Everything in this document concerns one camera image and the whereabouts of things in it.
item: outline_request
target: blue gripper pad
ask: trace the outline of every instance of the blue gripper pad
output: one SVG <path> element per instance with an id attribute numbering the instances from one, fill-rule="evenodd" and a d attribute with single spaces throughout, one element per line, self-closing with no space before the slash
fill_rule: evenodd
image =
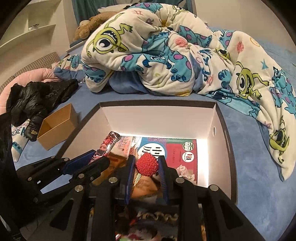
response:
<path id="1" fill-rule="evenodd" d="M 166 164 L 165 161 L 165 157 L 164 156 L 159 156 L 157 159 L 158 162 L 158 174 L 160 176 L 160 185 L 161 185 L 161 191 L 163 193 L 163 199 L 165 200 L 166 203 L 168 203 L 169 201 L 169 190 L 168 190 L 168 186 L 167 186 L 167 181 L 166 181 L 166 170 L 168 169 L 168 166 Z"/>
<path id="2" fill-rule="evenodd" d="M 129 203 L 131 199 L 131 194 L 133 192 L 133 179 L 135 176 L 135 170 L 136 170 L 136 158 L 132 155 L 128 157 L 128 159 L 132 158 L 131 165 L 129 167 L 129 173 L 128 173 L 128 180 L 126 184 L 126 195 L 125 195 L 125 203 L 126 205 Z"/>
<path id="3" fill-rule="evenodd" d="M 74 172 L 76 172 L 77 170 L 79 170 L 80 168 L 86 166 L 89 161 L 91 160 L 91 158 L 93 157 L 93 155 L 95 154 L 95 150 L 90 150 L 74 159 L 71 160 L 71 162 L 69 162 L 69 164 L 67 164 L 65 166 L 65 168 L 63 169 L 63 174 L 69 174 L 69 175 L 73 175 Z"/>

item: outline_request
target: black puffer jacket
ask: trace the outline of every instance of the black puffer jacket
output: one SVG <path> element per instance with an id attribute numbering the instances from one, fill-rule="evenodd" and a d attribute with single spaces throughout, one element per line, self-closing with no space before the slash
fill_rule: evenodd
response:
<path id="1" fill-rule="evenodd" d="M 11 87 L 6 111 L 11 112 L 12 124 L 19 126 L 30 119 L 25 136 L 36 141 L 42 121 L 60 103 L 67 101 L 78 88 L 77 80 L 61 82 L 30 82 L 23 87 Z"/>

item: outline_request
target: plaid cushion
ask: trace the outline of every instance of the plaid cushion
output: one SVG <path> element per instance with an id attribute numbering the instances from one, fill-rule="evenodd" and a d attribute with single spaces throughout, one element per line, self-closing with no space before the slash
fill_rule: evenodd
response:
<path id="1" fill-rule="evenodd" d="M 2 91 L 4 90 L 4 88 L 11 82 L 13 81 L 15 78 L 14 75 L 10 76 L 8 80 L 6 80 L 1 86 L 0 86 L 0 94 L 2 93 Z"/>
<path id="2" fill-rule="evenodd" d="M 0 86 L 0 94 L 4 90 L 4 88 L 17 76 L 20 74 L 33 70 L 33 69 L 40 69 L 40 68 L 52 68 L 52 63 L 59 62 L 61 59 L 57 55 L 56 52 L 50 53 L 48 55 L 43 56 L 42 58 L 39 58 L 35 60 L 34 62 L 28 64 L 26 67 L 22 68 L 18 72 L 16 72 L 13 76 L 9 77 L 8 80 L 6 80 L 1 86 Z"/>

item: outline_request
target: wall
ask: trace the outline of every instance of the wall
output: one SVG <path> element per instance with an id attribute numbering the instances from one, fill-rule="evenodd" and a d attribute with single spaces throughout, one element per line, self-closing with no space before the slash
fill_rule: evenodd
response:
<path id="1" fill-rule="evenodd" d="M 0 40 L 0 46 L 6 43 L 8 40 L 24 33 L 28 32 L 28 10 L 24 9 L 18 14 L 18 18 L 15 18 L 9 25 L 8 29 L 4 33 Z"/>
<path id="2" fill-rule="evenodd" d="M 197 16 L 209 26 L 241 30 L 296 53 L 283 24 L 261 0 L 193 0 Z"/>
<path id="3" fill-rule="evenodd" d="M 71 43 L 67 34 L 63 1 L 64 0 L 62 0 L 57 6 L 50 22 L 50 24 L 56 24 L 51 44 L 53 51 L 57 52 L 59 56 L 64 54 L 66 50 L 69 49 Z"/>
<path id="4" fill-rule="evenodd" d="M 18 44 L 0 56 L 0 85 L 29 63 L 53 52 L 50 34 Z"/>
<path id="5" fill-rule="evenodd" d="M 74 33 L 77 29 L 77 23 L 74 15 L 72 0 L 63 0 L 64 16 L 69 42 L 73 42 Z"/>

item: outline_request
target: red spiky ball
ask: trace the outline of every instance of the red spiky ball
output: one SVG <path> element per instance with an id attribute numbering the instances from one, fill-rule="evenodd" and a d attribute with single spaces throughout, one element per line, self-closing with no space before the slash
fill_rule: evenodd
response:
<path id="1" fill-rule="evenodd" d="M 150 153 L 144 153 L 136 162 L 136 168 L 141 175 L 151 177 L 158 171 L 158 162 Z"/>

